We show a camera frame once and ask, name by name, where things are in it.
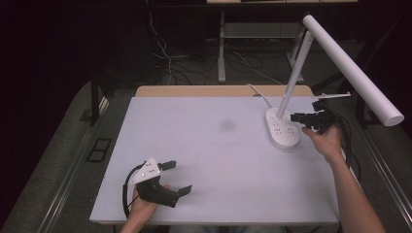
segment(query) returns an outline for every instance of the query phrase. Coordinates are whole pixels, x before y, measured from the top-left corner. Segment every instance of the white table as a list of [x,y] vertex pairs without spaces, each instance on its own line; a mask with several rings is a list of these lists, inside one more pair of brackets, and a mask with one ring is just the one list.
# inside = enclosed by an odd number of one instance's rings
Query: white table
[[[236,92],[249,87],[216,88],[231,95],[223,90],[234,88]],[[177,161],[175,169],[162,172],[161,184],[171,184],[172,190],[189,184],[193,187],[176,208],[159,206],[149,224],[308,225],[339,221],[328,164],[303,134],[292,150],[273,147],[264,124],[268,107],[261,97],[187,97],[190,94],[185,93],[182,97],[131,100],[91,221],[125,222],[121,186],[129,171],[151,156],[157,162]],[[280,97],[268,98],[273,105],[280,104]],[[313,101],[311,96],[293,97],[288,110],[312,113]]]

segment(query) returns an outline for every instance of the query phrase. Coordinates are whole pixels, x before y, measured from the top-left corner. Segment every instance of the power strip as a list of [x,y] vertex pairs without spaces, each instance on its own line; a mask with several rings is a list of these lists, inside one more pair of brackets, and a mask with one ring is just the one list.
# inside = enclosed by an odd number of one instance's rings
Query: power strip
[[300,133],[291,114],[285,111],[282,118],[277,118],[278,108],[271,108],[266,112],[266,128],[270,142],[278,149],[292,149],[300,140]]

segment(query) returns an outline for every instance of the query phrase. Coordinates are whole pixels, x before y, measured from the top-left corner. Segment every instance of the wire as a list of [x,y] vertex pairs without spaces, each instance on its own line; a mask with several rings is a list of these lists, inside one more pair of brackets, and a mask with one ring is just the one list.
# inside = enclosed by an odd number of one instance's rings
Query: wire
[[190,79],[189,79],[188,76],[186,76],[184,73],[182,73],[182,72],[180,72],[180,71],[178,71],[178,70],[176,70],[176,69],[173,69],[173,68],[172,68],[172,70],[173,70],[174,72],[180,74],[181,76],[183,76],[183,77],[188,81],[188,83],[191,85],[191,81],[190,81]]
[[131,176],[133,175],[134,172],[136,172],[137,170],[141,169],[143,167],[143,165],[146,163],[146,161],[138,166],[136,166],[135,168],[133,168],[129,174],[127,175],[126,180],[124,181],[124,185],[122,187],[122,194],[121,194],[121,202],[123,204],[123,211],[124,214],[126,215],[126,217],[129,216],[130,211],[128,210],[128,206],[127,206],[127,190],[128,190],[128,182],[131,178]]
[[[236,71],[239,71],[239,72],[242,72],[242,73],[252,73],[252,72],[254,72],[254,71],[251,69],[252,64],[251,64],[250,62],[245,63],[244,60],[237,61],[237,60],[231,58],[230,56],[226,56],[225,58],[226,58],[227,63],[228,63],[234,70],[236,70]],[[263,63],[261,62],[261,60],[260,60],[258,57],[255,57],[255,56],[254,56],[254,58],[258,61],[259,65],[257,65],[257,66],[252,66],[252,68],[254,68],[254,69],[259,69],[259,68],[263,67]],[[247,70],[244,70],[244,71],[243,71],[243,70],[240,70],[240,69],[234,67],[232,64],[230,64],[230,62],[233,62],[233,63],[235,63],[236,65],[239,65],[239,66],[241,66],[241,67],[246,67]]]
[[167,53],[166,53],[166,45],[167,45],[166,42],[165,42],[163,39],[160,39],[160,40],[162,40],[162,41],[164,42],[164,47],[160,44],[160,41],[159,41],[157,32],[156,32],[156,30],[155,30],[155,28],[154,28],[154,19],[153,19],[153,17],[152,17],[152,13],[151,13],[151,12],[149,12],[149,17],[150,17],[150,27],[151,27],[151,29],[153,30],[154,34],[155,34],[157,44],[158,44],[158,46],[160,47],[161,51],[163,52],[164,56],[169,60],[169,81],[168,81],[167,84],[170,84],[170,80],[172,79],[172,70],[170,69],[170,68],[171,68],[171,64],[172,64],[172,59],[171,59],[171,58],[167,55]]
[[346,145],[346,149],[345,149],[346,165],[348,166],[348,168],[351,168],[352,146],[351,146],[351,130],[350,130],[349,122],[345,117],[333,111],[327,104],[323,102],[321,102],[321,104],[335,116],[336,122],[341,128],[343,140],[345,141],[345,145]]
[[134,201],[137,200],[137,198],[139,198],[140,195],[137,195],[137,197],[133,198],[133,200],[128,204],[127,208],[129,208],[131,206],[131,204],[133,204]]
[[192,84],[192,82],[189,80],[189,78],[185,74],[183,74],[179,71],[175,71],[175,72],[182,75],[182,76],[184,76],[184,78],[185,78],[185,80],[182,80],[179,77],[177,77],[176,75],[172,74],[172,79],[175,81],[175,85],[178,85],[178,81],[181,81],[181,82],[184,82],[184,83],[189,83],[190,85]]
[[361,164],[360,164],[360,161],[358,160],[358,157],[354,153],[351,153],[351,155],[354,158],[355,163],[357,164],[357,168],[358,168],[357,180],[360,183],[361,182]]
[[206,74],[206,73],[209,73],[209,72],[211,72],[211,71],[213,70],[213,68],[215,67],[215,65],[216,65],[217,62],[218,62],[218,59],[217,59],[217,58],[214,59],[212,66],[211,66],[210,68],[204,70],[204,71],[192,71],[192,70],[184,67],[183,65],[177,64],[176,62],[173,62],[173,65],[179,66],[180,68],[182,68],[182,69],[184,69],[185,71],[187,71],[187,72],[189,72],[189,73],[192,73],[192,74]]
[[270,102],[266,99],[266,97],[256,88],[254,87],[252,84],[248,83],[248,86],[250,86],[254,91],[256,91],[263,99],[264,101],[266,101],[266,104],[270,107],[273,108],[273,106],[270,104]]
[[249,64],[249,62],[248,62],[241,54],[239,54],[239,53],[237,53],[237,52],[234,52],[234,54],[236,54],[236,55],[238,55],[240,58],[242,58],[242,60],[245,61],[245,63],[251,68],[251,70],[253,70],[253,71],[254,71],[255,73],[257,73],[258,75],[260,75],[260,76],[262,76],[262,77],[265,77],[265,78],[267,78],[267,79],[269,79],[269,80],[271,80],[271,81],[274,81],[274,82],[282,85],[279,81],[277,81],[277,80],[275,80],[275,79],[272,79],[272,78],[270,78],[270,77],[268,77],[268,76],[265,76],[265,75],[263,75],[262,73],[260,73],[259,71],[255,70],[255,68],[252,67],[251,64]]

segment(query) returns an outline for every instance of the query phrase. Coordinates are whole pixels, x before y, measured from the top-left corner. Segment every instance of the dark floor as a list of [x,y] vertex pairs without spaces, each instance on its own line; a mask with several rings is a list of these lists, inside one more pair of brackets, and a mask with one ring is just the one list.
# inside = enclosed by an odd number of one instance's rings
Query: dark floor
[[[217,42],[207,41],[205,60],[191,59],[184,52],[174,50],[169,56],[172,77],[163,62],[164,72],[158,84],[207,84],[218,83]],[[362,43],[340,42],[342,48],[352,57],[361,50]],[[276,84],[273,80],[286,84],[291,68],[286,52],[292,48],[290,40],[270,41],[227,41],[226,84]],[[254,72],[245,60],[262,75]],[[304,84],[313,86],[337,72],[337,68],[327,58],[322,49],[314,44],[302,70]],[[332,83],[322,92],[335,93],[341,82]],[[113,226],[101,225],[88,220],[116,144],[122,120],[135,89],[127,83],[118,84],[114,96],[107,97],[106,105],[101,106],[101,117],[95,126],[85,121],[90,109],[89,83],[82,88],[73,100],[64,120],[61,121],[36,171],[19,197],[15,208],[2,229],[8,232],[114,232]],[[410,232],[393,198],[391,189],[384,182],[372,159],[373,152],[367,145],[364,134],[370,135],[372,142],[393,172],[407,197],[412,197],[411,163],[412,144],[399,126],[386,128],[381,125],[359,127],[354,120],[354,98],[329,102],[338,113],[347,118],[352,129],[353,153],[359,160],[353,165],[358,175],[361,169],[360,184],[373,207],[382,219],[388,232]],[[86,156],[98,138],[111,138],[112,144],[105,160],[101,163],[85,161]],[[49,209],[55,210],[48,215]],[[316,226],[291,226],[292,232],[313,232]],[[323,226],[316,232],[336,232],[337,226]]]

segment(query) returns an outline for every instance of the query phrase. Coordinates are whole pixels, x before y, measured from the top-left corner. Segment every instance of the desk lamp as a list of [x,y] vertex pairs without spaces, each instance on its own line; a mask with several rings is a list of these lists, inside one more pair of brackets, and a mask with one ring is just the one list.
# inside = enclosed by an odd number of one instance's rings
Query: desk lamp
[[269,109],[266,122],[272,144],[279,149],[291,149],[299,142],[299,132],[291,115],[286,111],[297,77],[314,39],[318,41],[334,64],[348,79],[354,89],[368,104],[385,126],[394,126],[404,120],[403,114],[389,101],[378,87],[367,77],[349,55],[337,45],[321,25],[310,15],[303,19],[307,31],[292,68],[291,78],[278,108]]

